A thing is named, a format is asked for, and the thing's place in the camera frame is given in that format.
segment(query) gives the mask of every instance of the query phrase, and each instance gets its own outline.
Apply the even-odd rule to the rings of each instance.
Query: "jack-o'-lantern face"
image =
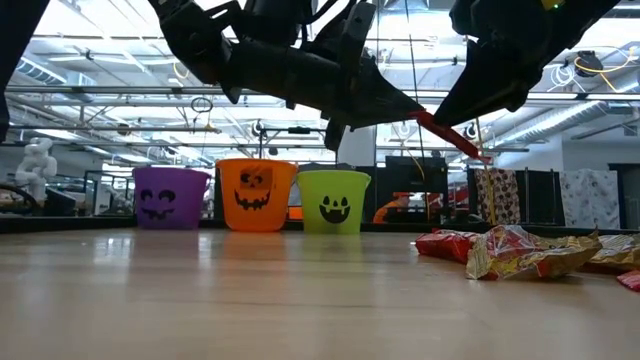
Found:
[[[269,204],[273,169],[252,166],[240,172],[240,188],[235,190],[236,204],[243,209],[259,210]]]
[[[164,220],[173,214],[174,207],[169,207],[176,200],[176,193],[172,190],[161,190],[157,194],[151,189],[140,191],[140,199],[143,203],[140,210],[151,220]]]
[[[328,195],[320,204],[320,214],[322,217],[332,224],[342,224],[349,218],[351,205],[346,197],[332,199]]]

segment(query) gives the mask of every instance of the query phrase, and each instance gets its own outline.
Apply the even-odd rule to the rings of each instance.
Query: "red candy wrapper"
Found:
[[[424,234],[416,240],[416,249],[420,255],[433,256],[466,264],[469,250],[476,233],[439,230],[433,234]]]
[[[634,270],[626,274],[618,276],[618,281],[625,287],[640,292],[640,271]]]

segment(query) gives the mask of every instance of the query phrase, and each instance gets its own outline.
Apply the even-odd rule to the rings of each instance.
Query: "ceiling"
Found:
[[[384,77],[396,87],[408,92],[450,89],[460,75],[466,58],[465,39],[451,29],[448,16],[448,9],[453,1],[375,1],[380,2],[378,6],[381,10],[369,32],[366,46],[377,54]],[[204,8],[210,8],[224,1],[196,2]],[[346,3],[347,0],[339,0],[336,6],[314,23],[310,29],[311,38]],[[640,5],[633,1],[622,1],[618,7],[626,9]],[[558,66],[565,60],[572,61],[578,50],[595,51],[605,69],[616,69],[624,64],[623,68],[608,74],[607,80],[614,85],[624,83],[625,79],[637,74],[640,66],[637,55],[640,54],[634,55],[633,51],[640,41],[637,31],[640,28],[640,20],[614,16],[618,15],[612,14],[610,18],[601,19],[587,31],[574,49],[558,56],[545,69],[542,80],[533,91],[552,94],[612,92],[602,77],[579,78],[574,76],[571,67],[563,69]],[[225,30],[225,33],[233,37],[230,29]],[[146,0],[51,0],[23,60],[35,64],[38,69],[44,69],[47,73],[55,74],[64,80],[63,85],[77,85],[79,81],[83,85],[119,87],[203,86],[169,51],[155,13]],[[55,82],[56,76],[49,84]],[[16,71],[11,85],[35,86],[43,85],[43,82],[42,78],[34,79],[30,74]],[[304,106],[288,110],[284,107],[283,101],[259,95],[247,96],[238,105],[230,104],[222,95],[207,96],[213,108],[203,113],[198,113],[191,107],[192,101],[199,97],[195,95],[95,95],[91,97],[94,103],[84,106],[83,110],[78,106],[79,101],[87,99],[38,93],[10,95],[13,98],[9,97],[9,100],[14,100],[14,123],[55,125],[50,121],[56,121],[66,125],[80,124],[83,127],[118,124],[128,124],[132,127],[185,127],[187,123],[194,126],[195,121],[197,128],[202,128],[210,122],[222,130],[220,134],[132,131],[127,136],[105,131],[75,133],[75,140],[85,139],[99,143],[100,146],[92,147],[94,150],[103,149],[111,155],[127,152],[168,162],[185,160],[185,156],[177,160],[175,155],[171,157],[166,149],[161,148],[161,145],[169,143],[176,146],[189,143],[221,146],[198,148],[198,156],[193,154],[193,150],[189,150],[191,156],[186,157],[198,161],[203,158],[215,160],[220,157],[251,156],[255,153],[251,147],[257,146],[258,141],[251,130],[259,119],[267,127],[326,126],[317,110]],[[199,101],[201,103],[196,105],[207,105],[207,100]],[[137,102],[138,105],[144,106],[123,106],[127,102]],[[429,110],[434,111],[437,109],[437,103],[437,99],[431,99],[426,104]],[[555,102],[551,101],[532,102],[513,114],[507,111],[489,114],[481,119],[486,137],[498,138],[514,127],[522,126],[536,116],[544,114],[553,108],[554,104]],[[560,106],[564,107],[571,105],[560,103]],[[594,122],[593,126],[602,125]],[[416,146],[419,136],[415,130],[411,124],[379,126],[377,143],[379,146]],[[425,146],[446,145],[431,134],[423,132],[422,135]],[[322,136],[319,134],[300,136],[284,133],[269,141],[270,145],[279,147],[279,159],[331,161],[334,158],[333,153],[319,148],[322,144]],[[109,147],[109,142],[134,142],[139,146]],[[240,151],[232,148],[238,144],[247,145],[247,149]],[[296,145],[316,148],[293,148]],[[390,153],[399,153],[399,150],[381,151],[379,155],[383,157]]]

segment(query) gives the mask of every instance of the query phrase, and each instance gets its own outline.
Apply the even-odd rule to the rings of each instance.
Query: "wall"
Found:
[[[564,167],[562,136],[549,138],[544,144],[528,146],[528,153],[503,153],[495,159],[495,167],[511,170],[562,171]]]
[[[567,141],[563,144],[565,170],[609,170],[609,164],[640,164],[637,142]]]
[[[351,166],[373,166],[376,163],[376,127],[368,126],[344,131],[338,149],[338,162]]]
[[[622,172],[627,229],[640,229],[640,168]]]
[[[59,175],[84,177],[86,170],[102,170],[102,160],[91,153],[57,147],[52,155],[58,161]],[[0,147],[0,182],[6,180],[3,175],[15,173],[23,157],[22,147]]]

